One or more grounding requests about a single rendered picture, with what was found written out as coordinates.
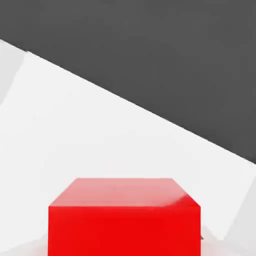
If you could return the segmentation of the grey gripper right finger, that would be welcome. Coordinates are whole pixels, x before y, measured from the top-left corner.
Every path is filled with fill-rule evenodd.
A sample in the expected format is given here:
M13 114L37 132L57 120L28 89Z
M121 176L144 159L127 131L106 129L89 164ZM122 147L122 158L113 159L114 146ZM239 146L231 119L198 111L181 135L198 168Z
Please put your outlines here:
M202 227L201 256L253 256L253 253L234 243L217 239L207 227Z

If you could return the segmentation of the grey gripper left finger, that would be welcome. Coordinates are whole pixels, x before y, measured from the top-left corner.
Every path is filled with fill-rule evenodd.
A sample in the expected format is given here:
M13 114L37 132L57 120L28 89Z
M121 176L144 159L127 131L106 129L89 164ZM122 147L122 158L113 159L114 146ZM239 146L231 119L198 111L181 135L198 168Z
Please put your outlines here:
M48 256L48 235L5 251L3 256Z

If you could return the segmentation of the small red cube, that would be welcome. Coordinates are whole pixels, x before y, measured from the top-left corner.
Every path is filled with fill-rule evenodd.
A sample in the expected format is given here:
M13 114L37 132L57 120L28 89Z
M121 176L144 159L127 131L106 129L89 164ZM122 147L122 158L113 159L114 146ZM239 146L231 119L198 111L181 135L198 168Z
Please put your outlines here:
M201 256L201 207L171 178L77 178L49 205L47 256Z

